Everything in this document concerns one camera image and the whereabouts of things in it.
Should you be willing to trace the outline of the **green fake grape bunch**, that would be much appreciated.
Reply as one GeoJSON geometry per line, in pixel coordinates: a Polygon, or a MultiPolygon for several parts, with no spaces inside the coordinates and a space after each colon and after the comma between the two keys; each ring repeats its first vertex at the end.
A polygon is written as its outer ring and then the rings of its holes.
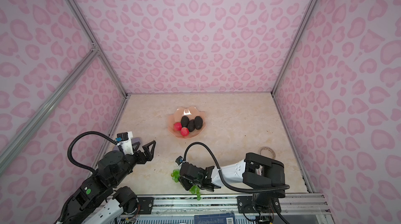
{"type": "Polygon", "coordinates": [[[196,195],[196,199],[198,201],[201,200],[201,190],[200,190],[200,188],[197,185],[193,184],[188,179],[180,176],[179,169],[173,170],[173,172],[171,173],[171,177],[172,177],[172,180],[175,183],[180,183],[186,191],[190,192],[193,195],[196,195]]]}

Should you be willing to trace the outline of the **red fake peach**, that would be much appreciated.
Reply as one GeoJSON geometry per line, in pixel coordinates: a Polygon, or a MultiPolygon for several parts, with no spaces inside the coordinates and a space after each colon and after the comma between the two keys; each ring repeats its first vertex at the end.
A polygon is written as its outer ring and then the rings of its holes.
{"type": "Polygon", "coordinates": [[[183,128],[181,128],[181,130],[180,130],[180,134],[181,134],[183,137],[188,136],[189,133],[190,133],[190,131],[189,131],[189,129],[186,128],[186,127],[183,127],[183,128]]]}
{"type": "Polygon", "coordinates": [[[180,132],[182,130],[182,124],[180,122],[174,123],[173,130],[180,132]]]}

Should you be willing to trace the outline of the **dark fake avocado long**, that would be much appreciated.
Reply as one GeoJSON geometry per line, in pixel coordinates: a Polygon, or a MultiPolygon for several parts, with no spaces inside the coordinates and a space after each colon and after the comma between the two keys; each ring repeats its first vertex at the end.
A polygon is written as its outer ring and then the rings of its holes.
{"type": "Polygon", "coordinates": [[[182,116],[180,123],[182,124],[182,127],[187,127],[189,121],[190,121],[189,118],[186,115],[184,115],[182,116]]]}

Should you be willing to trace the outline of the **dark fake avocado round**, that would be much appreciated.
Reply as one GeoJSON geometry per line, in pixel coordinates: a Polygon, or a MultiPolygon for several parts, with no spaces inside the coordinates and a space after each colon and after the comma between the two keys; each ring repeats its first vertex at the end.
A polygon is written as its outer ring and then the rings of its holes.
{"type": "Polygon", "coordinates": [[[200,130],[203,127],[203,119],[200,116],[196,116],[194,119],[194,127],[196,130],[200,130]]]}

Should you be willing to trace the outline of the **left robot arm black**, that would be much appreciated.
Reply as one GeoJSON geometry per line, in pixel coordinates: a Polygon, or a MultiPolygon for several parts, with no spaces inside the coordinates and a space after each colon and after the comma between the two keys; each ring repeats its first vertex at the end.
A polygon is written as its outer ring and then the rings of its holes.
{"type": "Polygon", "coordinates": [[[66,200],[56,223],[81,224],[114,193],[136,165],[153,160],[155,147],[156,141],[153,140],[144,145],[142,151],[134,148],[127,132],[118,134],[115,140],[96,131],[84,132],[75,137],[68,147],[67,158],[73,165],[90,171],[91,176],[66,200]],[[98,161],[97,169],[76,161],[72,154],[75,144],[88,135],[100,136],[117,147],[117,150],[106,153],[98,161]]]}

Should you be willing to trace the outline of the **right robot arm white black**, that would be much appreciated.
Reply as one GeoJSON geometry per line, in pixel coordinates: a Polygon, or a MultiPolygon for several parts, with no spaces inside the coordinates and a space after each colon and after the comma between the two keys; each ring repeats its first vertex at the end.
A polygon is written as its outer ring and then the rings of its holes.
{"type": "Polygon", "coordinates": [[[285,198],[290,186],[285,182],[284,164],[255,153],[247,153],[244,160],[235,164],[200,168],[183,157],[176,159],[179,168],[171,177],[186,191],[201,198],[201,190],[214,192],[223,187],[241,193],[237,198],[238,212],[254,224],[272,224],[274,217],[283,218],[280,199],[285,198]]]}

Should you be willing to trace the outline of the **pink translucent fruit bowl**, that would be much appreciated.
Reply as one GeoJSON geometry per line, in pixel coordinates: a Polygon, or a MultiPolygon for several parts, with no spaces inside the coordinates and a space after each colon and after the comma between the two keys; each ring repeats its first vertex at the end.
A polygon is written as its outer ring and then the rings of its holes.
{"type": "Polygon", "coordinates": [[[190,139],[198,136],[206,127],[206,113],[195,106],[179,107],[168,116],[167,130],[178,139],[190,139]]]}

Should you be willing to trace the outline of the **blue box with barcode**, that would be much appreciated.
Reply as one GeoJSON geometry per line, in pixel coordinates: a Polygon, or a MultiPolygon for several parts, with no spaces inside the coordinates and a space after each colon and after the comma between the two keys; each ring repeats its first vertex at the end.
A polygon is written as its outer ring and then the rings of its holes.
{"type": "Polygon", "coordinates": [[[196,215],[194,224],[235,224],[235,215],[232,213],[196,215]]]}

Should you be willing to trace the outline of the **aluminium front rail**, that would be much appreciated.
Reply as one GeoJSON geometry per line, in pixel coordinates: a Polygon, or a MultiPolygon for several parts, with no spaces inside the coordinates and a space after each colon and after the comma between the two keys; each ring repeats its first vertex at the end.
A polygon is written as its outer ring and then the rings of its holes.
{"type": "MultiPolygon", "coordinates": [[[[235,224],[247,224],[257,213],[243,213],[250,208],[251,195],[206,194],[153,195],[149,215],[139,215],[137,224],[193,224],[198,215],[233,214],[235,224]]],[[[279,200],[281,215],[291,224],[333,224],[332,214],[322,194],[289,193],[279,200]]]]}

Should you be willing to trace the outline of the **aluminium diagonal frame bar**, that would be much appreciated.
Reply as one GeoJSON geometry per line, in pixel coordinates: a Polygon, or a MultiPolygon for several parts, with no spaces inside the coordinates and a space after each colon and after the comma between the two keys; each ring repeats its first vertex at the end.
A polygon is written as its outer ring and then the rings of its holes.
{"type": "Polygon", "coordinates": [[[75,83],[80,79],[82,74],[91,65],[98,56],[99,49],[94,47],[85,56],[85,58],[76,65],[73,71],[63,80],[63,82],[55,89],[41,107],[33,114],[27,123],[13,137],[10,144],[1,152],[1,174],[4,174],[8,167],[18,157],[31,140],[33,134],[44,124],[50,114],[64,99],[66,94],[71,90],[75,83]]]}

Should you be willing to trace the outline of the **aluminium corner frame post left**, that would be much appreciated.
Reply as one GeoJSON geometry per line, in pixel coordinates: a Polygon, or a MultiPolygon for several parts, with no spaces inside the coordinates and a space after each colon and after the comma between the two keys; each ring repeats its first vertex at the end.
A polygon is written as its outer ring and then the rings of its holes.
{"type": "Polygon", "coordinates": [[[100,46],[99,41],[97,40],[97,38],[94,34],[94,31],[92,30],[91,26],[89,25],[89,22],[88,22],[87,18],[85,17],[84,13],[82,12],[81,8],[79,7],[77,1],[76,0],[64,0],[64,1],[70,8],[77,23],[83,30],[83,33],[88,38],[88,40],[91,42],[93,48],[98,51],[100,60],[102,61],[103,65],[104,65],[106,71],[108,72],[108,74],[110,75],[112,81],[117,86],[119,92],[122,94],[122,96],[124,98],[128,98],[128,92],[123,87],[122,82],[120,81],[117,73],[113,69],[110,61],[107,59],[103,49],[100,46]]]}

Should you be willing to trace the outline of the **aluminium corner frame post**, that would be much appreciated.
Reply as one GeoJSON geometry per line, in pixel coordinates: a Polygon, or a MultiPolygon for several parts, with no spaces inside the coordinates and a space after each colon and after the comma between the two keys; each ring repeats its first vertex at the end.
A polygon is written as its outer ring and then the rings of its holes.
{"type": "Polygon", "coordinates": [[[299,43],[302,40],[302,37],[303,37],[304,33],[306,32],[307,27],[308,27],[308,25],[309,25],[309,23],[310,23],[310,21],[311,21],[311,19],[313,17],[313,14],[316,11],[316,8],[317,8],[319,2],[320,2],[320,0],[310,0],[310,2],[308,3],[308,5],[307,5],[307,7],[305,9],[305,12],[304,12],[304,14],[302,16],[300,24],[297,27],[296,34],[294,35],[294,38],[293,38],[292,43],[290,45],[290,48],[289,48],[289,50],[287,52],[287,55],[286,55],[286,57],[284,59],[284,62],[283,62],[283,65],[282,65],[282,67],[280,69],[280,72],[278,74],[277,80],[276,80],[276,82],[275,82],[275,84],[273,86],[273,89],[272,89],[272,92],[271,92],[271,95],[272,95],[273,98],[278,94],[278,89],[280,88],[280,85],[283,82],[284,75],[285,75],[285,73],[286,73],[286,71],[288,69],[288,66],[289,66],[289,64],[291,62],[291,59],[294,56],[295,50],[297,49],[299,43]]]}
{"type": "Polygon", "coordinates": [[[79,7],[77,1],[76,0],[64,0],[64,1],[70,8],[77,23],[83,30],[83,33],[88,38],[88,40],[91,42],[93,48],[98,51],[100,60],[102,61],[103,65],[104,65],[106,71],[108,72],[108,74],[110,75],[112,81],[117,86],[119,92],[122,94],[122,96],[124,98],[128,98],[128,92],[123,87],[122,82],[120,81],[117,73],[113,69],[110,61],[107,59],[103,49],[100,46],[99,41],[97,40],[97,38],[94,34],[94,31],[92,30],[91,26],[89,25],[89,22],[88,22],[87,18],[85,17],[84,13],[82,12],[81,8],[79,7]]]}

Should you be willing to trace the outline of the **aluminium corner frame post right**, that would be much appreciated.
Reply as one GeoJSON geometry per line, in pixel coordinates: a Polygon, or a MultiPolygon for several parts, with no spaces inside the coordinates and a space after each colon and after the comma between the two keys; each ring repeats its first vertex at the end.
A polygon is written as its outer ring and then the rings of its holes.
{"type": "Polygon", "coordinates": [[[283,82],[284,75],[285,75],[285,73],[286,73],[286,71],[288,69],[288,66],[289,66],[289,64],[291,62],[291,59],[294,56],[295,50],[297,49],[299,43],[302,40],[302,37],[303,37],[304,33],[306,32],[307,27],[308,27],[308,25],[309,25],[309,23],[310,23],[310,21],[311,21],[311,19],[313,17],[313,14],[316,11],[316,8],[317,8],[319,2],[320,2],[320,0],[310,0],[310,2],[308,3],[308,5],[307,5],[307,7],[305,9],[305,12],[304,12],[304,14],[302,16],[300,24],[297,27],[296,34],[294,35],[294,38],[293,38],[292,43],[290,45],[290,48],[289,48],[289,50],[287,52],[287,55],[286,55],[286,57],[284,59],[284,62],[283,62],[283,65],[282,65],[282,67],[280,69],[280,72],[278,74],[277,80],[276,80],[276,82],[275,82],[275,84],[273,86],[273,89],[272,89],[272,92],[271,92],[271,95],[272,95],[273,98],[278,94],[278,89],[280,88],[280,85],[283,82]]]}

